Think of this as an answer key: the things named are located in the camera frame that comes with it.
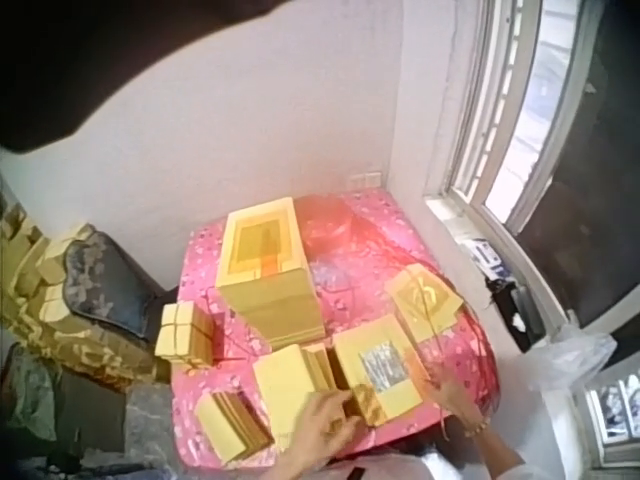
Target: hand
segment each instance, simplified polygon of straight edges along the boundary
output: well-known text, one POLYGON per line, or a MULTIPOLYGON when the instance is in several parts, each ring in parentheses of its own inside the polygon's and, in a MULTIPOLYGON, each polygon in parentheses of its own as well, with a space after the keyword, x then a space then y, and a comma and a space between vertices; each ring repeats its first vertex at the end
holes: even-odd
POLYGON ((362 423, 360 417, 350 417, 329 432, 331 422, 342 415, 342 404, 352 395, 351 391, 332 391, 309 396, 296 420, 290 447, 278 459, 287 472, 283 478, 297 478, 336 455, 353 439, 362 423))
POLYGON ((482 412, 455 374, 444 365, 427 365, 428 391, 431 399, 458 417, 468 429, 484 421, 482 412))

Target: pink tablecloth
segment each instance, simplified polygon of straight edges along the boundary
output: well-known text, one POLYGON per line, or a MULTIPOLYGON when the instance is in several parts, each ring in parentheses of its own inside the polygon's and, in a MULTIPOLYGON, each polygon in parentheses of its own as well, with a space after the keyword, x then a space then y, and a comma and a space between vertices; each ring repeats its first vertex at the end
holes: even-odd
MULTIPOLYGON (((344 194, 339 197, 359 217, 368 220, 394 245, 402 248, 419 262, 438 270, 435 260, 420 241, 413 227, 404 217, 391 196, 384 190, 373 189, 344 194)), ((193 300, 209 312, 217 324, 218 335, 214 355, 221 359, 215 367, 185 373, 174 369, 172 376, 173 423, 178 451, 183 461, 195 467, 221 468, 193 414, 194 405, 205 392, 240 391, 244 399, 257 411, 265 425, 268 417, 253 376, 252 363, 269 353, 264 342, 246 326, 241 318, 230 312, 213 288, 225 220, 214 222, 191 235, 186 252, 178 301, 193 300)), ((362 252, 369 245, 355 245, 362 252)), ((380 257, 367 254, 342 254, 339 257, 311 261, 311 270, 323 308, 329 334, 353 328, 394 311, 384 292, 389 272, 380 265, 380 257)), ((458 323, 449 331, 420 344, 423 358, 442 358, 464 380, 465 386, 477 400, 486 402, 496 393, 495 372, 491 379, 486 366, 493 365, 492 354, 477 333, 476 323, 464 309, 458 313, 458 323)), ((371 430, 349 452, 381 445, 438 423, 440 410, 423 404, 412 412, 381 427, 371 430)), ((227 468, 272 465, 276 456, 272 446, 253 457, 228 465, 227 468)))

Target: table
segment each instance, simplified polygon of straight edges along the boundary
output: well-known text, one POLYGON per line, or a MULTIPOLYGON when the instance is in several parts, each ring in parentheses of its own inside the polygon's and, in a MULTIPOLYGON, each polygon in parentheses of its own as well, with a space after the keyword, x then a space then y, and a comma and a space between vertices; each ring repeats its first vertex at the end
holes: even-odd
MULTIPOLYGON (((300 211, 309 205, 307 200, 304 197, 296 200, 296 212, 303 241, 313 241, 309 237, 314 235, 314 229, 323 228, 326 226, 324 223, 335 222, 341 213, 339 208, 334 212, 329 208, 327 216, 327 208, 312 206, 304 210, 306 227, 303 228, 300 211)), ((435 259, 386 191, 370 189, 336 195, 329 200, 334 200, 329 205, 346 205, 357 215, 358 221, 375 226, 393 248, 401 249, 432 271, 439 271, 435 259)), ((394 311, 393 302, 384 291, 384 282, 394 273, 384 265, 384 257, 376 255, 378 247, 374 243, 349 235, 349 225, 346 225, 346 231, 340 225, 331 225, 334 236, 342 235, 336 239, 344 243, 344 248, 338 249, 339 254, 309 259, 328 334, 353 328, 394 311)), ((220 359, 215 367, 189 373, 174 368, 171 380, 178 452, 187 465, 202 468, 221 468, 193 414, 194 406, 203 393, 241 391, 264 424, 269 424, 252 370, 252 363, 260 355, 269 353, 269 347, 228 309, 213 287, 224 226, 225 219, 221 219, 191 234, 178 293, 178 301, 195 301, 209 312, 220 333, 213 345, 214 356, 220 359)), ((423 358, 444 358, 474 393, 476 400, 486 404, 497 397, 499 389, 493 353, 478 335, 477 323, 465 308, 460 309, 457 317, 457 324, 440 335, 437 341, 432 338, 419 344, 420 353, 423 358), (481 371, 489 371, 490 375, 480 375, 481 371)), ((343 453, 359 452, 410 435, 438 423, 441 417, 438 407, 425 403, 371 430, 357 445, 343 453)), ((269 466, 275 458, 276 450, 272 446, 226 468, 269 466)))

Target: plastic bag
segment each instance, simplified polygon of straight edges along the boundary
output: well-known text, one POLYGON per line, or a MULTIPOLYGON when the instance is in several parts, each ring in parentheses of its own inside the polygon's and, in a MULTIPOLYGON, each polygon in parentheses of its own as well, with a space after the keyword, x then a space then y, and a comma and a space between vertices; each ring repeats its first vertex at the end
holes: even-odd
POLYGON ((563 325, 549 345, 518 357, 515 367, 529 390, 575 390, 600 371, 615 349, 611 335, 585 333, 574 325, 563 325))

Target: yellow paper box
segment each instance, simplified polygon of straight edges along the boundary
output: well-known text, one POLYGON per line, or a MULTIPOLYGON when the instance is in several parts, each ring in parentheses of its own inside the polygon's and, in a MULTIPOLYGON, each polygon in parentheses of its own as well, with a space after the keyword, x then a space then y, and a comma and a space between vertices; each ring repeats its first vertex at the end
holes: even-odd
POLYGON ((155 354, 190 367, 213 365, 213 321, 194 302, 165 305, 155 354))
POLYGON ((453 327, 455 313, 463 303, 437 275, 417 263, 405 267, 387 282, 385 289, 416 342, 453 327))
POLYGON ((325 336, 291 198, 229 214, 215 286, 274 349, 325 336))
MULTIPOLYGON (((296 417, 308 396, 330 389, 325 377, 328 373, 318 362, 318 356, 322 354, 317 350, 310 352, 299 345, 290 345, 261 357, 253 365, 260 394, 267 407, 271 434, 281 451, 289 446, 296 417)), ((334 422, 343 419, 344 414, 336 417, 334 422)))
POLYGON ((271 443, 238 394, 204 394, 194 413, 223 465, 248 458, 271 443))
POLYGON ((426 371, 393 315, 338 333, 333 344, 368 425, 382 425, 426 398, 426 371))

